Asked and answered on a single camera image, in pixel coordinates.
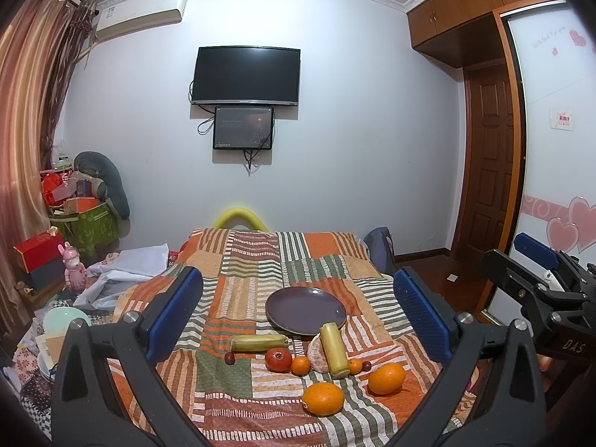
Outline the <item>person right hand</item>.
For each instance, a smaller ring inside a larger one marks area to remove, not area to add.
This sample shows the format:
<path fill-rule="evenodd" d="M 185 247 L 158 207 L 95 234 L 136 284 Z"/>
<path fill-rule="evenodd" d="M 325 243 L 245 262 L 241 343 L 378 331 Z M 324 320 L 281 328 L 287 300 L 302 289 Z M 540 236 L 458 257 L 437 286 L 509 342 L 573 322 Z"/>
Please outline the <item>person right hand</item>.
<path fill-rule="evenodd" d="M 554 360 L 552 357 L 538 354 L 538 366 L 542 373 L 546 373 L 552 367 Z"/>

